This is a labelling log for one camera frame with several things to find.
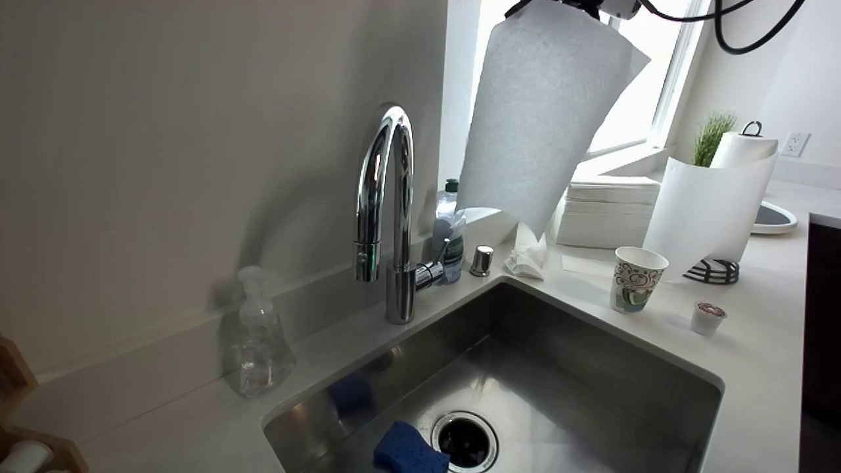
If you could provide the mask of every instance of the countertop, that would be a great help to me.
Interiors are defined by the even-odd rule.
[[[569,246],[552,246],[547,282],[527,282],[550,300],[575,305],[590,318],[723,379],[725,397],[703,459],[710,473],[798,469],[803,236],[811,212],[839,220],[841,192],[772,183],[767,197],[793,209],[798,228],[788,236],[753,236],[740,259],[740,282],[736,287],[702,287],[664,276],[643,313],[619,314],[608,300],[613,254]],[[418,318],[410,325],[387,324],[379,305],[291,345],[296,352],[291,379],[259,398],[240,398],[226,381],[213,381],[104,435],[83,441],[81,450],[98,473],[284,469],[262,435],[262,425],[272,412],[284,410],[294,397],[322,385],[351,359],[420,331],[510,279],[500,270],[500,262],[502,254],[495,257],[488,279],[463,276],[454,287],[420,292]],[[714,337],[692,331],[692,313],[702,300],[728,309]]]

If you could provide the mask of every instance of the cup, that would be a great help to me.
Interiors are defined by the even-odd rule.
[[[613,270],[613,308],[639,313],[647,308],[668,259],[642,246],[617,246]]]

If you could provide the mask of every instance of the window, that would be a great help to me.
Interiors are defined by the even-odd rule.
[[[514,0],[449,0],[438,146],[442,178],[460,175],[487,40],[513,3]],[[680,16],[706,10],[706,4],[710,0],[669,0],[668,8]],[[631,20],[609,16],[601,16],[601,20],[627,36],[651,62],[614,102],[588,154],[605,154],[642,142],[661,146],[698,46],[702,25],[669,24],[647,10],[639,10]]]

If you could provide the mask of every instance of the plastic bottle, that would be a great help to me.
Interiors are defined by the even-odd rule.
[[[267,296],[267,279],[270,274],[254,264],[240,270],[245,303],[240,305],[234,359],[236,392],[242,397],[258,397],[267,392],[294,367],[294,355]]]
[[[458,178],[447,178],[435,204],[435,241],[442,246],[443,276],[442,284],[454,284],[463,276],[466,254],[466,215],[458,209]]]

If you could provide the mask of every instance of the black cable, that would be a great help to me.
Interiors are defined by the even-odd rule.
[[[790,19],[795,16],[795,10],[807,3],[807,0],[793,0],[790,8],[786,10],[786,16],[765,33],[759,36],[757,41],[749,41],[744,46],[732,46],[728,40],[725,40],[725,29],[723,29],[723,19],[732,10],[740,10],[744,4],[749,4],[751,0],[740,0],[736,4],[728,4],[723,8],[723,0],[714,0],[714,8],[713,12],[706,16],[669,16],[669,12],[661,12],[659,8],[651,4],[651,0],[639,0],[651,16],[656,19],[664,19],[664,20],[679,20],[679,24],[692,24],[692,20],[713,20],[714,24],[714,41],[730,52],[730,56],[747,56],[751,49],[759,49],[761,44],[767,44],[771,40],[776,40],[788,24]]]

